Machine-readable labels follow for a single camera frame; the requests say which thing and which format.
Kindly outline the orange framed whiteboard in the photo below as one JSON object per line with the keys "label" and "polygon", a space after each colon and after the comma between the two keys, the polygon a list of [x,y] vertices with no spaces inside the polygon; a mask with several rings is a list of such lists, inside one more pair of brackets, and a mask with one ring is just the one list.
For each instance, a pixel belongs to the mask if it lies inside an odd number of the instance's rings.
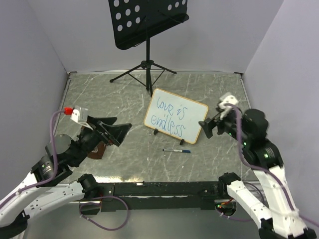
{"label": "orange framed whiteboard", "polygon": [[148,106],[144,125],[174,138],[195,144],[209,107],[206,104],[156,88]]}

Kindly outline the white marker pen body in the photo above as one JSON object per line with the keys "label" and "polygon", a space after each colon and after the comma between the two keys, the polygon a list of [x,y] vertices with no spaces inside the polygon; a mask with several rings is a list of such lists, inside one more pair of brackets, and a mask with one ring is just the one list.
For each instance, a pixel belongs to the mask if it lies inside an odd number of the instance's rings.
{"label": "white marker pen body", "polygon": [[181,152],[183,153],[183,150],[180,149],[163,149],[164,152]]}

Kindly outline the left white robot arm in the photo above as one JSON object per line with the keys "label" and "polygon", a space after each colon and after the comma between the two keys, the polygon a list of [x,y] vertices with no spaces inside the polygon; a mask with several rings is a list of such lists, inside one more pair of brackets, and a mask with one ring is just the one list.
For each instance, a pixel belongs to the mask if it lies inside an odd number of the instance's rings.
{"label": "left white robot arm", "polygon": [[91,174],[84,174],[64,189],[45,196],[72,174],[100,143],[120,146],[132,127],[131,123],[116,124],[116,117],[95,118],[76,113],[71,120],[81,125],[77,140],[66,134],[50,136],[46,154],[0,202],[0,237],[16,239],[24,234],[31,219],[69,202],[96,200],[99,185]]}

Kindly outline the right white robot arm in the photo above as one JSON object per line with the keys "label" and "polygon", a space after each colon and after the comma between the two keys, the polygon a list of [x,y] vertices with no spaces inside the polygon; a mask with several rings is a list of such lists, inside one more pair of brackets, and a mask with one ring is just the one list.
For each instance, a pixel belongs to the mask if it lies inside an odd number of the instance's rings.
{"label": "right white robot arm", "polygon": [[265,114],[257,109],[244,113],[236,106],[220,110],[212,119],[199,121],[207,138],[227,133],[237,140],[242,163],[256,175],[266,202],[258,200],[235,173],[219,177],[218,194],[233,198],[247,212],[262,239],[315,239],[316,232],[306,225],[296,207],[286,181],[278,148],[267,139],[269,126]]}

